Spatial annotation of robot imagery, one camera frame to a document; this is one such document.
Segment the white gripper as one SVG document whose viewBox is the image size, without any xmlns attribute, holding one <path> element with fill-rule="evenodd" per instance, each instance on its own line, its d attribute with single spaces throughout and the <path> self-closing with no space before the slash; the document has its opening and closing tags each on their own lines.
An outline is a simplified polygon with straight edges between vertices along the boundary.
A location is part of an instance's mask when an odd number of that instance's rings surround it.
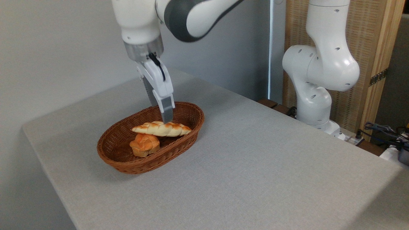
<svg viewBox="0 0 409 230">
<path fill-rule="evenodd" d="M 145 62 L 137 62 L 137 70 L 141 75 L 149 101 L 152 106 L 158 106 L 164 124 L 173 121 L 173 85 L 168 69 L 160 58 L 155 61 L 147 59 Z"/>
</svg>

